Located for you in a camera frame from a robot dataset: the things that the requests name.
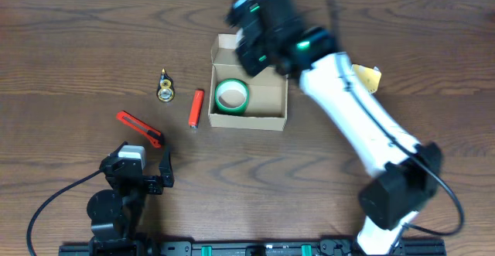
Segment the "yellow sticky note pad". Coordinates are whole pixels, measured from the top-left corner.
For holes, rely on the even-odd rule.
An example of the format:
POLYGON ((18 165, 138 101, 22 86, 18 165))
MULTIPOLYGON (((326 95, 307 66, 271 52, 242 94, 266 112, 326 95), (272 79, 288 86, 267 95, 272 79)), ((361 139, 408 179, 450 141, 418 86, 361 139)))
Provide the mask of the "yellow sticky note pad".
POLYGON ((369 68, 353 64, 352 70, 369 93, 374 94, 377 92, 381 80, 381 72, 377 67, 369 68))

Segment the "green tape roll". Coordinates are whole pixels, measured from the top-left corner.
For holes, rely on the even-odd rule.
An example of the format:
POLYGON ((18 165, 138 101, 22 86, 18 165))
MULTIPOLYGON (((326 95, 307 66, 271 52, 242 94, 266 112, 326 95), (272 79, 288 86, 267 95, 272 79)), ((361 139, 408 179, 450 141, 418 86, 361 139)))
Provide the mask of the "green tape roll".
POLYGON ((224 114, 241 115, 248 106, 250 92, 247 85, 237 79, 220 82, 215 90, 215 103, 224 114))

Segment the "black yellow correction tape dispenser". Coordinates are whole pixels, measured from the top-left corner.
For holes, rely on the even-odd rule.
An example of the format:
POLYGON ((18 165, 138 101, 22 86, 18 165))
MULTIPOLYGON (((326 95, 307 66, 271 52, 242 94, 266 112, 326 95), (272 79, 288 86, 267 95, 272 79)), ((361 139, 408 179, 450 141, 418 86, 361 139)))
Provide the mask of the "black yellow correction tape dispenser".
POLYGON ((160 74, 156 96, 161 102, 165 103, 172 101, 175 97, 173 80, 170 75, 167 74, 165 69, 162 69, 162 72, 160 74))

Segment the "red lighter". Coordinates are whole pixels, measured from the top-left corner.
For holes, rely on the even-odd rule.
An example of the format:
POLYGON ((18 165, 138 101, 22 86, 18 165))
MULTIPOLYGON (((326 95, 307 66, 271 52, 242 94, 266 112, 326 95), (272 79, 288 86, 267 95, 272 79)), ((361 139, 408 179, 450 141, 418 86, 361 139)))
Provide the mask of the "red lighter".
POLYGON ((191 128, 197 128, 200 119, 200 112, 203 105, 204 90, 196 90, 193 95, 193 102, 189 112, 188 124, 191 128))

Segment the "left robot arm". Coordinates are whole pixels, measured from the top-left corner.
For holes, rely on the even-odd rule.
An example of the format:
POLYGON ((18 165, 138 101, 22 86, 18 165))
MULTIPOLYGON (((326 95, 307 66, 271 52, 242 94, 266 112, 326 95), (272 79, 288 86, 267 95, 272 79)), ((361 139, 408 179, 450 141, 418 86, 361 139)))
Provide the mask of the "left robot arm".
POLYGON ((149 195, 161 195, 175 182, 169 148, 165 148, 158 175, 145 175, 145 148, 123 142, 101 161, 99 170, 110 189, 94 194, 87 204, 91 231, 97 241, 134 239, 149 195))

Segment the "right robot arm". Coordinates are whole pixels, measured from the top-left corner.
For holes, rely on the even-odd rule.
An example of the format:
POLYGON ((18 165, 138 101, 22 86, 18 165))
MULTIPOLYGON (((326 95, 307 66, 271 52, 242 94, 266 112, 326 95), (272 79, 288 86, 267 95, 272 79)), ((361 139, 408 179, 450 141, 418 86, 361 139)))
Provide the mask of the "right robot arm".
POLYGON ((297 80, 351 144, 371 178, 358 196, 365 212, 357 244, 390 254, 405 228, 435 195, 442 153, 407 133, 377 102, 332 33, 307 28, 290 0, 233 0, 235 53, 252 77, 273 66, 297 80))

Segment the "cardboard box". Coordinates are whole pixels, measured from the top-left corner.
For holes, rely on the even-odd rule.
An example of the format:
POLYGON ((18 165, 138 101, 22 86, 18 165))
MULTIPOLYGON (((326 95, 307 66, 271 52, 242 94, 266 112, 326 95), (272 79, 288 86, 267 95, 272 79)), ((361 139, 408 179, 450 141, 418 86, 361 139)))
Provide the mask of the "cardboard box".
POLYGON ((287 120, 288 81, 267 67, 257 76, 246 74, 237 61, 237 37, 220 34, 211 48, 212 77, 208 117, 213 127, 281 131, 287 120), (243 81, 250 92, 246 111, 241 115, 224 114, 215 103, 217 85, 227 79, 243 81))

